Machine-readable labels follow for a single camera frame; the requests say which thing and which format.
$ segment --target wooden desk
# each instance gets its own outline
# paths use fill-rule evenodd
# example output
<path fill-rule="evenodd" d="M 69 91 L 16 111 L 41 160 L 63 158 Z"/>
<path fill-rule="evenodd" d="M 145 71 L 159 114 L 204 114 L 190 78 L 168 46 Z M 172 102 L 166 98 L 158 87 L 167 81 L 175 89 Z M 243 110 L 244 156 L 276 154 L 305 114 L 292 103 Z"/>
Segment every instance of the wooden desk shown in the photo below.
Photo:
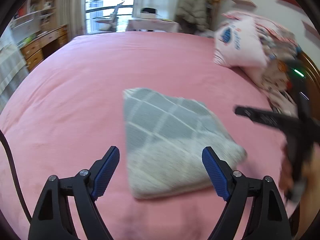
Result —
<path fill-rule="evenodd" d="M 21 52 L 28 64 L 28 70 L 32 71 L 40 62 L 67 43 L 68 28 L 67 25 L 62 25 L 23 46 Z"/>

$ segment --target blue rubber pad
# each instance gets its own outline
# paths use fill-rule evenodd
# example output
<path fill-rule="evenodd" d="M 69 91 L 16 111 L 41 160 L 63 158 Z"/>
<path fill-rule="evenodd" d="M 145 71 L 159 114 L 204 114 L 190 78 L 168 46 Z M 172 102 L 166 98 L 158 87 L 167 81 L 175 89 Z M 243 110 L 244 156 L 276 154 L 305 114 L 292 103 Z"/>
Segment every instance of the blue rubber pad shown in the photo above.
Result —
<path fill-rule="evenodd" d="M 231 196 L 228 191 L 228 181 L 207 148 L 202 151 L 202 163 L 218 196 L 222 197 L 224 201 L 228 201 Z"/>
<path fill-rule="evenodd" d="M 100 169 L 94 180 L 93 191 L 91 193 L 91 197 L 94 200 L 97 200 L 98 197 L 101 197 L 110 182 L 110 179 L 115 172 L 115 169 L 119 163 L 120 154 L 117 148 L 113 150 L 113 152 L 109 155 L 104 165 Z"/>

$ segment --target desk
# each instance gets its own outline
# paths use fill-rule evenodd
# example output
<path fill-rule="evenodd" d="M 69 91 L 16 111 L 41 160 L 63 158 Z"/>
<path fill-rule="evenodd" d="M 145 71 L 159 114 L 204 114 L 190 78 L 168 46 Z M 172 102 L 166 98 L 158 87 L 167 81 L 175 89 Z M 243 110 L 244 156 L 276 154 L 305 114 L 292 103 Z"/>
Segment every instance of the desk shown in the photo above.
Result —
<path fill-rule="evenodd" d="M 32 71 L 40 62 L 67 43 L 68 28 L 67 25 L 62 25 L 37 37 L 20 50 L 26 59 L 28 70 Z"/>
<path fill-rule="evenodd" d="M 176 22 L 169 22 L 161 19 L 132 18 L 129 19 L 128 26 L 125 31 L 153 30 L 177 33 L 179 31 L 179 27 L 179 24 Z"/>

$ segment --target window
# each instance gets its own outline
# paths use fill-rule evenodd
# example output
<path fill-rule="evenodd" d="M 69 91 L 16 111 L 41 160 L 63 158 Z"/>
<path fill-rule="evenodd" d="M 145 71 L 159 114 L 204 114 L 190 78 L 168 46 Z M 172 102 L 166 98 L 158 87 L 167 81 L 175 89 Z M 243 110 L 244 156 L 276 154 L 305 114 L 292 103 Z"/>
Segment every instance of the window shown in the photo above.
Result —
<path fill-rule="evenodd" d="M 99 29 L 101 23 L 96 23 L 96 17 L 110 16 L 117 4 L 122 0 L 85 0 L 85 20 L 87 33 Z M 125 31 L 128 19 L 132 16 L 133 0 L 125 0 L 118 9 L 117 32 Z"/>

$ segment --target blue logo on pillow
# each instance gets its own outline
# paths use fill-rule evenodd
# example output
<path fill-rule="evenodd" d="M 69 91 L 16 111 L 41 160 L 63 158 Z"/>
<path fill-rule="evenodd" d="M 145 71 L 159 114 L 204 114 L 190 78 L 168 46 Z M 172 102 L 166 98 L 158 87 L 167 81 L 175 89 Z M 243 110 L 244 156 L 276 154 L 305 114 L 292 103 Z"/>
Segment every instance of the blue logo on pillow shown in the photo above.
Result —
<path fill-rule="evenodd" d="M 231 40 L 231 28 L 228 27 L 221 35 L 220 41 L 228 43 Z"/>

